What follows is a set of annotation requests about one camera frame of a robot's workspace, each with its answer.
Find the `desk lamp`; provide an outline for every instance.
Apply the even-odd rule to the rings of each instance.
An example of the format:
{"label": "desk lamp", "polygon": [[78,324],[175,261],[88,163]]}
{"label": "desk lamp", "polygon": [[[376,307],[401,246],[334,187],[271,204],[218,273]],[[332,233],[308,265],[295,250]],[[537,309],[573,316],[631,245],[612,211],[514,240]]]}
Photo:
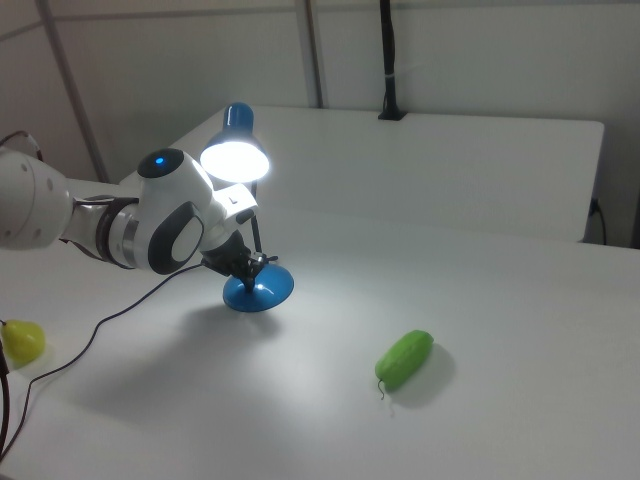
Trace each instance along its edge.
{"label": "desk lamp", "polygon": [[[256,197],[258,179],[269,171],[269,160],[253,135],[253,110],[245,103],[233,103],[224,112],[222,131],[202,151],[200,164],[211,176],[232,183],[251,182]],[[224,286],[224,302],[241,312],[260,312],[284,302],[293,291],[293,277],[285,268],[269,263],[262,253],[258,220],[251,218],[255,255],[264,267],[254,285],[231,277]]]}

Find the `white table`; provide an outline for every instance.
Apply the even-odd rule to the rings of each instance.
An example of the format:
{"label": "white table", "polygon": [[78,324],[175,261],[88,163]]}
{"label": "white table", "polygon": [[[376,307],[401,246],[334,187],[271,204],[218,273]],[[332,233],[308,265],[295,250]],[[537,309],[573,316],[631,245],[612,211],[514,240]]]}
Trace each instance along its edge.
{"label": "white table", "polygon": [[[637,475],[637,252],[298,207],[260,214],[284,304],[239,314],[213,272],[174,279],[37,389],[6,478]],[[15,404],[160,280],[61,244],[0,265],[2,316],[50,344],[10,374]],[[434,350],[381,401],[375,362],[414,328]]]}

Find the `black cable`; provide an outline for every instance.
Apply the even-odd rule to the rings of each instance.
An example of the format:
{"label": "black cable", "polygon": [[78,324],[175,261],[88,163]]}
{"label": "black cable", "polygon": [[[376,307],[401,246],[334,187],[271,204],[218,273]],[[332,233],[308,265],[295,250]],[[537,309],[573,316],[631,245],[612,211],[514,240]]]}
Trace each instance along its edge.
{"label": "black cable", "polygon": [[602,208],[600,208],[600,205],[596,207],[596,212],[598,212],[598,214],[600,215],[600,222],[602,223],[602,244],[606,245],[607,244],[607,225],[604,221],[604,214],[602,213]]}
{"label": "black cable", "polygon": [[42,158],[42,152],[40,151],[40,146],[38,145],[38,142],[36,142],[36,139],[33,138],[29,132],[26,132],[24,130],[18,130],[0,139],[0,147],[5,143],[7,143],[9,140],[11,140],[13,137],[17,137],[18,135],[25,137],[29,141],[31,146],[36,151],[36,156],[38,157],[38,160],[40,160],[41,162],[44,162]]}
{"label": "black cable", "polygon": [[9,382],[7,381],[6,375],[0,376],[0,383],[2,383],[2,427],[0,428],[0,451],[2,451],[2,449],[4,449],[4,444],[7,441],[7,434],[9,433],[11,396],[9,395]]}
{"label": "black cable", "polygon": [[604,221],[604,213],[602,212],[602,208],[600,208],[600,202],[598,201],[598,199],[592,198],[591,203],[589,204],[588,217],[591,218],[596,213],[600,215],[600,223],[602,224],[602,244],[606,245],[607,244],[607,225]]}
{"label": "black cable", "polygon": [[93,343],[93,340],[96,338],[96,335],[98,333],[98,329],[102,326],[102,324],[108,322],[109,320],[113,320],[114,318],[119,317],[120,315],[124,315],[125,313],[133,310],[135,307],[140,305],[147,298],[149,298],[151,295],[153,295],[155,292],[157,292],[162,286],[164,286],[172,278],[175,278],[175,277],[177,277],[178,275],[180,275],[182,273],[188,272],[189,270],[193,270],[193,269],[201,267],[201,266],[202,266],[202,264],[193,265],[191,267],[183,268],[182,270],[178,270],[177,272],[172,273],[167,278],[165,278],[162,282],[160,282],[158,285],[156,285],[154,288],[152,288],[147,293],[145,293],[142,297],[140,297],[140,299],[137,302],[129,305],[124,310],[120,310],[118,313],[114,313],[113,315],[110,315],[110,316],[100,320],[98,322],[98,324],[95,326],[95,328],[93,329],[93,334],[91,335],[91,338],[89,339],[89,342],[87,342],[85,347],[82,349],[82,351],[78,355],[76,355],[72,360],[68,361],[67,363],[65,363],[61,367],[58,367],[58,368],[56,368],[54,370],[51,370],[50,372],[43,373],[42,375],[40,375],[40,376],[34,378],[33,380],[31,380],[29,382],[29,386],[27,387],[27,396],[26,396],[26,398],[24,400],[24,408],[22,410],[22,417],[20,418],[20,423],[18,424],[18,428],[16,428],[16,431],[14,432],[13,436],[11,437],[11,441],[7,445],[7,448],[2,452],[2,455],[0,455],[0,463],[7,456],[7,453],[9,452],[9,450],[11,450],[11,447],[13,446],[14,442],[18,438],[18,435],[22,431],[22,427],[24,426],[24,422],[25,422],[25,420],[27,418],[27,410],[28,410],[28,407],[29,407],[29,397],[31,396],[31,387],[33,386],[33,384],[35,382],[37,382],[38,380],[42,380],[43,378],[46,378],[46,377],[48,377],[50,375],[53,375],[54,373],[58,373],[59,371],[64,370],[65,368],[70,367],[71,365],[76,363],[80,359],[80,357],[82,357],[86,353],[86,351],[89,349],[89,347]]}

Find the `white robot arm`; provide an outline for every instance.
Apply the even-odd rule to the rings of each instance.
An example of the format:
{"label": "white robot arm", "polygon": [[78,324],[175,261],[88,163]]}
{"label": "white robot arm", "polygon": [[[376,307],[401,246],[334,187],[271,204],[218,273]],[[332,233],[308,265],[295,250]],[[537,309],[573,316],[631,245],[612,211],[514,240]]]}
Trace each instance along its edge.
{"label": "white robot arm", "polygon": [[249,190],[215,191],[198,162],[171,148],[147,155],[138,174],[137,196],[78,199],[53,168],[0,148],[0,247],[43,248],[60,239],[119,267],[163,275],[199,250],[205,266],[251,291],[265,260],[251,256],[238,231],[257,212]]}

